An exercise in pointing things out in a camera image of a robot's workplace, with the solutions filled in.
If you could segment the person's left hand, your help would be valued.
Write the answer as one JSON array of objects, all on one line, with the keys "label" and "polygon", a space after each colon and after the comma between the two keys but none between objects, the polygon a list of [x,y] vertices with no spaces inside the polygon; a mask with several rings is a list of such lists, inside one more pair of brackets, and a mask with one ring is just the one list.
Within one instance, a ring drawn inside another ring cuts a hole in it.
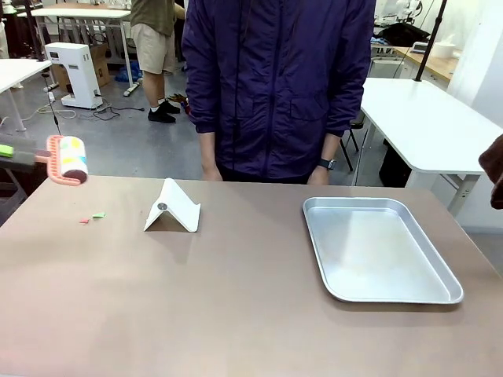
[{"label": "person's left hand", "polygon": [[308,185],[328,185],[329,170],[322,166],[317,166],[307,181]]}]

